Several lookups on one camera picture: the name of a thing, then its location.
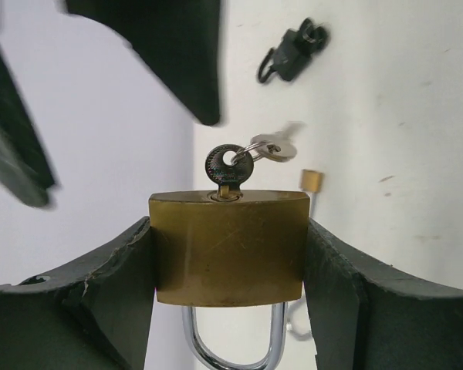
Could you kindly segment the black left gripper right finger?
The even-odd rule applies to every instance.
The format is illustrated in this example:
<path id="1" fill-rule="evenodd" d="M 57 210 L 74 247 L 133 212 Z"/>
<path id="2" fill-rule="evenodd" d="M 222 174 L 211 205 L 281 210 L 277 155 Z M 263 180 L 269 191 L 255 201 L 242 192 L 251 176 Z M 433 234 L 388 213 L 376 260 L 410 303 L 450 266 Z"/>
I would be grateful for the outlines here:
<path id="1" fill-rule="evenodd" d="M 463 290 L 400 271 L 309 222 L 306 303 L 319 369 L 463 369 Z"/>

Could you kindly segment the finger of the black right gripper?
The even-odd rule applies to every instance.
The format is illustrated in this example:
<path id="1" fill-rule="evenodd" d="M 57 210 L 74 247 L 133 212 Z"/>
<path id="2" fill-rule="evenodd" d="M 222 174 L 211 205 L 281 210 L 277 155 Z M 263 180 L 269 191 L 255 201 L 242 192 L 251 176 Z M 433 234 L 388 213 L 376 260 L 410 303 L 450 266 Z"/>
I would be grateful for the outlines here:
<path id="1" fill-rule="evenodd" d="M 201 124 L 219 123 L 219 1 L 79 0 L 65 7 L 129 42 Z"/>
<path id="2" fill-rule="evenodd" d="M 56 178 L 1 50 L 0 184 L 28 207 L 52 206 Z"/>

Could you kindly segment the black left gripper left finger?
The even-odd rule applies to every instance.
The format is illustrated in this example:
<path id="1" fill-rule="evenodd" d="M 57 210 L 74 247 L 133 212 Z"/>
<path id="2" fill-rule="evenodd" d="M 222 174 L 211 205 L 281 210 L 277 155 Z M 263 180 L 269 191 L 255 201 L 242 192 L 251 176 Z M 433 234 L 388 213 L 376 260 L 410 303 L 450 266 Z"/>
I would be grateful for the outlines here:
<path id="1" fill-rule="evenodd" d="M 0 369 L 142 369 L 154 304 L 150 221 L 0 285 Z"/>

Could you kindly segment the black Kaijing padlock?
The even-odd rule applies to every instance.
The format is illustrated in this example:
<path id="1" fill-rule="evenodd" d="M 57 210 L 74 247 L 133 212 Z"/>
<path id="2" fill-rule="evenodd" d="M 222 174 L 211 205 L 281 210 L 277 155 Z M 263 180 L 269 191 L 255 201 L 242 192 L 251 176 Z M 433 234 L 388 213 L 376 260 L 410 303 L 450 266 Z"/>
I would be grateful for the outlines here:
<path id="1" fill-rule="evenodd" d="M 271 48 L 257 72 L 257 80 L 261 84 L 267 83 L 271 75 L 276 74 L 280 79 L 291 82 L 301 73 L 313 54 L 313 44 L 303 38 L 301 32 L 289 29 L 282 37 L 277 48 Z"/>

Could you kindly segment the large brass padlock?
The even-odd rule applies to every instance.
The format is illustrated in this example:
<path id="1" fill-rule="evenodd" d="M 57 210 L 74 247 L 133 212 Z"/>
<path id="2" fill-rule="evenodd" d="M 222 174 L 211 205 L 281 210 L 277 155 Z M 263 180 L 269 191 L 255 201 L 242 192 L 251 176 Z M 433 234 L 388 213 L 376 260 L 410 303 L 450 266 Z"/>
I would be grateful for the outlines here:
<path id="1" fill-rule="evenodd" d="M 244 190 L 225 201 L 211 190 L 150 197 L 157 299 L 181 307 L 188 346 L 207 368 L 235 364 L 204 344 L 197 308 L 270 306 L 269 347 L 252 367 L 280 363 L 287 306 L 302 294 L 309 204 L 305 193 L 280 190 Z"/>

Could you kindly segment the black-headed key bunch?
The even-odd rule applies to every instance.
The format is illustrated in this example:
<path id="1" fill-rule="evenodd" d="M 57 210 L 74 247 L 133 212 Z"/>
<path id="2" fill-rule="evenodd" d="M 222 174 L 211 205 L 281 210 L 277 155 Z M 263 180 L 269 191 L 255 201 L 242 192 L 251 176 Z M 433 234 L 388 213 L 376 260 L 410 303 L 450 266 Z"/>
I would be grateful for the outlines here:
<path id="1" fill-rule="evenodd" d="M 311 18 L 305 18 L 298 31 L 301 50 L 312 55 L 326 47 L 329 33 L 326 28 L 316 25 Z"/>

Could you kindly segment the small silver key bunch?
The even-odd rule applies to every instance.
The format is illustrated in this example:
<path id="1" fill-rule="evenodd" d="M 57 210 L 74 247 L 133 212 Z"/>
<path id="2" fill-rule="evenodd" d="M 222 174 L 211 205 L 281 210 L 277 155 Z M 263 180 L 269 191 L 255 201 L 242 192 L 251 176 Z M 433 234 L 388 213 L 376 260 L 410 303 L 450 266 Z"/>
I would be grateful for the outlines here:
<path id="1" fill-rule="evenodd" d="M 242 197 L 241 185 L 250 178 L 257 161 L 267 159 L 286 163 L 294 159 L 298 150 L 293 143 L 293 137 L 303 127 L 301 122 L 287 123 L 280 131 L 252 137 L 247 146 L 216 146 L 204 162 L 208 179 L 218 186 L 209 197 L 218 202 L 236 201 Z"/>

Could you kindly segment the small brass padlock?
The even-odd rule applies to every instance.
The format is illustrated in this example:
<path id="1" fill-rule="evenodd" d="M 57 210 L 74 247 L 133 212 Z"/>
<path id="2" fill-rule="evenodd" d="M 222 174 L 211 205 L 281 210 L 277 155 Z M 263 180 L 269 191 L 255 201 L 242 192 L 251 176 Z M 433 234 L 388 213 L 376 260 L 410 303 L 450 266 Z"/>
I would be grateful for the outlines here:
<path id="1" fill-rule="evenodd" d="M 301 172 L 300 178 L 300 189 L 307 193 L 310 198 L 309 205 L 309 217 L 313 219 L 316 209 L 316 198 L 320 193 L 323 185 L 324 174 L 315 171 L 304 169 Z M 294 320 L 295 313 L 302 307 L 306 306 L 306 295 L 302 294 L 302 297 L 293 303 L 289 304 L 286 312 L 286 330 L 296 341 L 309 341 L 313 339 L 312 331 L 300 331 Z"/>

